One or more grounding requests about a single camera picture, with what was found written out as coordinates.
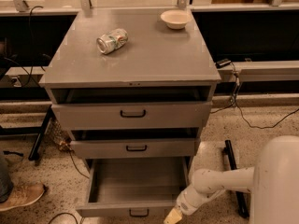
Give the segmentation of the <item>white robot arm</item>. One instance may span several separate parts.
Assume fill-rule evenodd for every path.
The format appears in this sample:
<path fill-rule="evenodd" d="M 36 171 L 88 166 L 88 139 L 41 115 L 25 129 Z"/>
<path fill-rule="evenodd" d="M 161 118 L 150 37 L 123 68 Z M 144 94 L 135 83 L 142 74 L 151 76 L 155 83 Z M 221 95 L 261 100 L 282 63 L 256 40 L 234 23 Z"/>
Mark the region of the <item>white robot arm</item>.
<path fill-rule="evenodd" d="M 249 168 L 196 170 L 164 224 L 177 224 L 227 190 L 250 195 L 249 224 L 299 224 L 299 137 L 270 140 Z"/>

